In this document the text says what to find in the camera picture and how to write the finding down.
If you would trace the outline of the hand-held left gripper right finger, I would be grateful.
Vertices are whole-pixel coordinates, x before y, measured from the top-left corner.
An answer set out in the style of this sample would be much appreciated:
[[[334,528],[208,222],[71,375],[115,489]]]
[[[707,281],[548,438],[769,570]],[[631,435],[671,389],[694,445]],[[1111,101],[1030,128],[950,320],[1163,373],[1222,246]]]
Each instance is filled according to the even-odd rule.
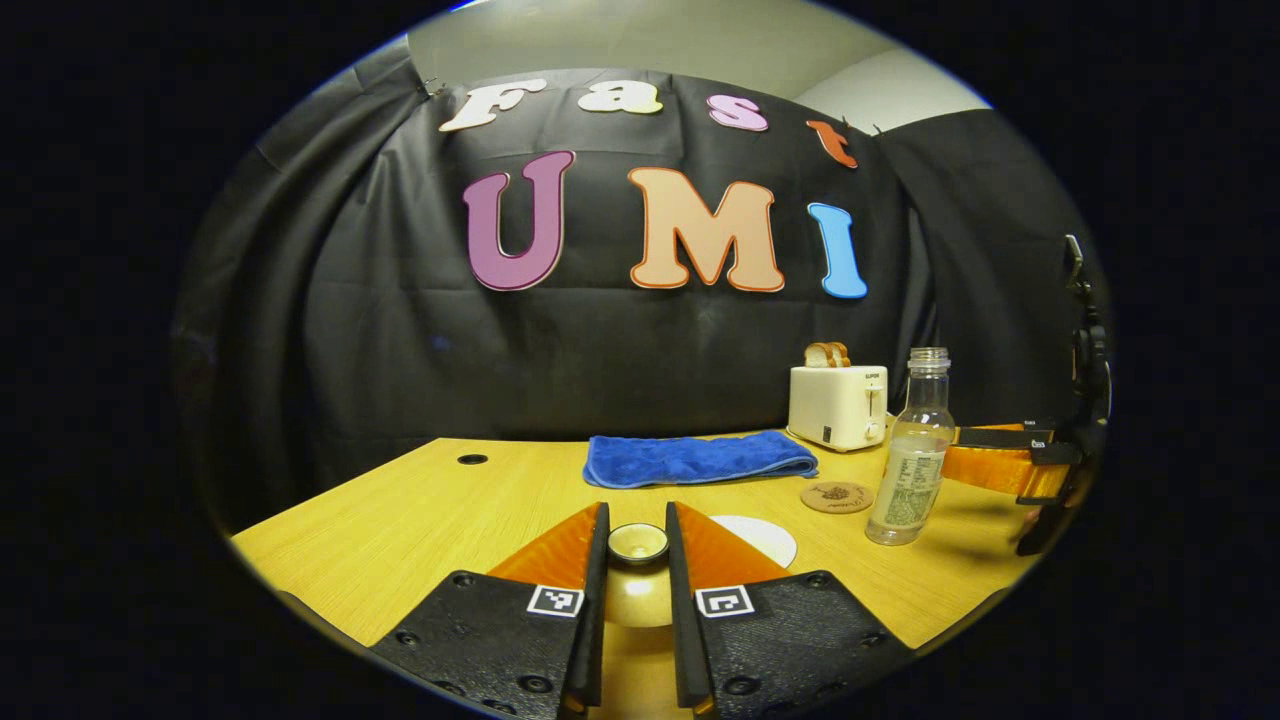
[[[678,705],[694,720],[819,720],[916,653],[831,571],[791,573],[666,507]]]

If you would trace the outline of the black backdrop cloth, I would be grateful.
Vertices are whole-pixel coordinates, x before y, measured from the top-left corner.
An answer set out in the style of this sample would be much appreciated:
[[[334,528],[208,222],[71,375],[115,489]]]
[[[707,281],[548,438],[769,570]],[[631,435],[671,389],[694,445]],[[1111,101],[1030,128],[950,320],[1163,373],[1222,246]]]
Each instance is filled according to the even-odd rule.
[[[1071,421],[1094,234],[992,109],[867,135],[742,85],[618,67],[454,132],[404,40],[236,168],[172,325],[196,474],[230,532],[439,438],[781,427],[805,345],[950,351],[964,425]]]

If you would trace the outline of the clear plastic water bottle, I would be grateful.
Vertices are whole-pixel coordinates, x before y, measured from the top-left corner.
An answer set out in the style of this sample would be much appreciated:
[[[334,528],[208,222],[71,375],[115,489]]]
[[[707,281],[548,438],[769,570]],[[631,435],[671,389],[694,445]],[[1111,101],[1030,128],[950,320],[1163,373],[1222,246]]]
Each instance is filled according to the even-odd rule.
[[[951,357],[945,347],[913,348],[908,396],[888,438],[888,456],[865,536],[884,546],[918,538],[942,483],[957,425],[948,410]]]

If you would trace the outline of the yellow teacup lid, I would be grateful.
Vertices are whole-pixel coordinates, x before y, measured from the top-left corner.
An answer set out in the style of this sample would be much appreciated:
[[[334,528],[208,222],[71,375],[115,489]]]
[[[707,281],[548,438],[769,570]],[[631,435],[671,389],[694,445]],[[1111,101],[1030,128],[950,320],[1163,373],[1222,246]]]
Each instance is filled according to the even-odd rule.
[[[605,620],[631,628],[668,626],[672,600],[666,532],[648,523],[623,524],[611,530],[605,548]]]

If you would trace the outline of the yellow ceramic teacup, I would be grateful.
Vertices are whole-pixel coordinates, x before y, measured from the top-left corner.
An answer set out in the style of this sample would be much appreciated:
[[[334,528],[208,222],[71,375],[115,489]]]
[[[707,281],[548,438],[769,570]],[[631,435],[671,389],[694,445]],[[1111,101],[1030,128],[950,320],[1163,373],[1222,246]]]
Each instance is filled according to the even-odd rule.
[[[741,515],[713,515],[710,519],[762,551],[782,568],[790,568],[797,557],[795,537],[776,523]]]

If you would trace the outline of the round cork coaster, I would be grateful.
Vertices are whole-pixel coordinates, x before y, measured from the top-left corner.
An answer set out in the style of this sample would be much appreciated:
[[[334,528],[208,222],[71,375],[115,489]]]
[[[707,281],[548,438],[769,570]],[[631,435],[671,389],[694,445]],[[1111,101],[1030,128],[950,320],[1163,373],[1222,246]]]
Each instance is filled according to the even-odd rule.
[[[800,492],[801,502],[823,514],[854,514],[868,510],[876,501],[867,486],[852,482],[817,482]]]

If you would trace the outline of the white toaster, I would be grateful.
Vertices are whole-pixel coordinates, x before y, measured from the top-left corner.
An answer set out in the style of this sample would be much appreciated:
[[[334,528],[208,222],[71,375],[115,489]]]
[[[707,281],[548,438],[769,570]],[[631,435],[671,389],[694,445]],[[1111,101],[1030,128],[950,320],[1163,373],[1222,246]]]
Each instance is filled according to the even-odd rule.
[[[886,366],[790,370],[786,430],[837,452],[881,445],[887,425]]]

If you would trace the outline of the blue towel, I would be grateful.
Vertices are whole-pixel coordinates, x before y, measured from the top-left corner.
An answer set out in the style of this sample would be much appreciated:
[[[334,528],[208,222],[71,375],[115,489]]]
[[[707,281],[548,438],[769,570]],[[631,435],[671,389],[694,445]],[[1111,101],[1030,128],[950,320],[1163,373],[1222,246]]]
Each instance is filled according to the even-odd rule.
[[[756,477],[818,474],[818,459],[780,430],[703,439],[596,436],[588,443],[584,480],[607,489],[704,486]]]

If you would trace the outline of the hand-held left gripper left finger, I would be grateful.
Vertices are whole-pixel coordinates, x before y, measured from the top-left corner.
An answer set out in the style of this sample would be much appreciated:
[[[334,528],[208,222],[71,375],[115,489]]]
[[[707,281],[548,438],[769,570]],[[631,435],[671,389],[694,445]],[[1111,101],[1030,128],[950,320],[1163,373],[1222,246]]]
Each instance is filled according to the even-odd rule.
[[[371,653],[502,720],[586,720],[602,702],[607,537],[595,502],[489,571],[451,573]]]

